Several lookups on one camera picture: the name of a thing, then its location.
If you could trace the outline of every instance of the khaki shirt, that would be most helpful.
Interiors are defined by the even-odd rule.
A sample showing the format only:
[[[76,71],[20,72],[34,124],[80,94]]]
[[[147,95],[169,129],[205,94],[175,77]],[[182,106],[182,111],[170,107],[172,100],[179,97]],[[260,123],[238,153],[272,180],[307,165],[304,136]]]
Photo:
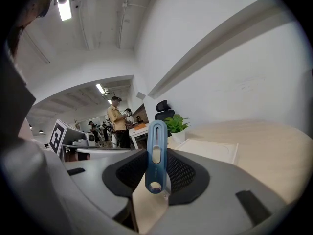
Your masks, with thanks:
[[[108,108],[108,117],[109,117],[111,123],[114,125],[115,131],[126,130],[125,120],[124,119],[119,120],[119,121],[116,120],[120,116],[122,116],[122,114],[120,113],[120,111],[117,107],[114,107],[113,105],[111,105]]]

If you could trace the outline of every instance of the chair headrest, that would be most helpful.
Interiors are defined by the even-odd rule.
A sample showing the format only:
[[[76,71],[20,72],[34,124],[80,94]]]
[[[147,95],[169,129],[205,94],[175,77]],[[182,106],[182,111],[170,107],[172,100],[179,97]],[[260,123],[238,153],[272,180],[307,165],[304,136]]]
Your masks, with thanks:
[[[162,102],[158,103],[156,105],[156,110],[158,112],[162,112],[162,111],[167,111],[169,110],[171,107],[167,104],[167,100],[163,100]]]

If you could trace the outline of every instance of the potted plant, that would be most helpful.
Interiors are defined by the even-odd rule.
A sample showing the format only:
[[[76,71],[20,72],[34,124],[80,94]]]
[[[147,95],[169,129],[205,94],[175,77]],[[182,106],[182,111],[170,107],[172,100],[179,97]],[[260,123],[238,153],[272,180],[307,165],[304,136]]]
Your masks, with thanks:
[[[167,128],[172,133],[173,139],[176,143],[180,144],[185,141],[185,129],[189,126],[189,123],[182,123],[185,119],[182,118],[179,114],[174,114],[173,118],[166,118],[164,122],[167,125]]]

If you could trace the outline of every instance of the white desk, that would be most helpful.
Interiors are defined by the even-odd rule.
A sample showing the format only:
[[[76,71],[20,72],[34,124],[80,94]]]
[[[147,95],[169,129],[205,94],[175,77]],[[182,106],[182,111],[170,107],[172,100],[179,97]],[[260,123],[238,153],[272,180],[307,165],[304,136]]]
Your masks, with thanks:
[[[238,143],[237,166],[280,195],[287,203],[302,192],[312,171],[313,140],[290,126],[259,120],[228,121],[186,130],[186,138]],[[177,144],[170,137],[168,147]],[[161,194],[144,186],[144,177],[133,193],[140,233],[147,233],[168,208]]]
[[[141,128],[139,130],[135,130],[134,128],[129,130],[129,136],[132,138],[132,141],[133,141],[136,149],[139,149],[139,148],[138,148],[135,137],[138,137],[142,134],[148,133],[148,130],[149,130],[149,124],[148,123],[146,123],[146,127]]]

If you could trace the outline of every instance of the green plant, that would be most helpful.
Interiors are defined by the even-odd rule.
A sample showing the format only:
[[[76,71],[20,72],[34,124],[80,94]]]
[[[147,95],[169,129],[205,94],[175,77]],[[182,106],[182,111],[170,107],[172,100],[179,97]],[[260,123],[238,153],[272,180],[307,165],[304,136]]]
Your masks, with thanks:
[[[189,118],[182,118],[179,114],[174,114],[173,118],[168,117],[164,120],[164,122],[166,123],[170,132],[177,133],[181,132],[189,126],[189,123],[182,123],[185,119]]]

